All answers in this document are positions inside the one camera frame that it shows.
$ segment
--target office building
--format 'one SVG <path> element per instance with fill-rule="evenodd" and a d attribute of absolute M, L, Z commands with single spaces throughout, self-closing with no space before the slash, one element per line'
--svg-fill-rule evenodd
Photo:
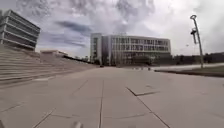
<path fill-rule="evenodd" d="M 6 11 L 0 20 L 0 43 L 34 51 L 40 28 L 12 10 Z"/>
<path fill-rule="evenodd" d="M 133 58 L 147 57 L 149 60 L 171 55 L 169 39 L 91 34 L 90 61 L 103 65 L 130 65 Z"/>

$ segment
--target building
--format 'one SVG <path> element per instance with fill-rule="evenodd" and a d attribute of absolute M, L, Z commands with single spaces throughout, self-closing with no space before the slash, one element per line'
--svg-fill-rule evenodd
<path fill-rule="evenodd" d="M 54 56 L 68 56 L 67 53 L 64 53 L 58 50 L 41 50 L 40 53 L 45 55 L 54 55 Z"/>
<path fill-rule="evenodd" d="M 169 39 L 126 35 L 91 34 L 90 61 L 103 65 L 129 65 L 134 58 L 149 61 L 171 55 Z"/>
<path fill-rule="evenodd" d="M 0 43 L 34 51 L 40 28 L 12 10 L 0 20 Z"/>

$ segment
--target staircase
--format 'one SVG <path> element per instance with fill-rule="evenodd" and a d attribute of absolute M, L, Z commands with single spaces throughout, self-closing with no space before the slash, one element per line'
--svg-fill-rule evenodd
<path fill-rule="evenodd" d="M 11 83 L 90 68 L 94 66 L 0 45 L 0 88 Z"/>

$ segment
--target lamp post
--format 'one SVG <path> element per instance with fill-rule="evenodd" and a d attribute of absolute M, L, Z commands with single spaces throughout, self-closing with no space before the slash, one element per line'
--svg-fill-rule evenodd
<path fill-rule="evenodd" d="M 190 17 L 190 19 L 192 19 L 194 21 L 194 25 L 195 25 L 195 29 L 192 30 L 191 34 L 193 35 L 195 44 L 197 43 L 196 42 L 196 38 L 195 38 L 195 34 L 197 34 L 197 36 L 198 36 L 198 43 L 199 43 L 199 50 L 200 50 L 200 60 L 201 60 L 201 68 L 203 68 L 204 58 L 203 58 L 201 38 L 200 38 L 200 34 L 199 34 L 199 30 L 198 30 L 198 25 L 197 25 L 197 22 L 196 22 L 196 18 L 197 18 L 196 15 L 192 15 Z"/>

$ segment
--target ground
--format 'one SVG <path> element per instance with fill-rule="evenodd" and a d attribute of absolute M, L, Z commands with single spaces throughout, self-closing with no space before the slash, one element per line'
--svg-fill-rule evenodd
<path fill-rule="evenodd" d="M 98 68 L 0 90 L 5 128 L 223 128 L 224 79 Z"/>

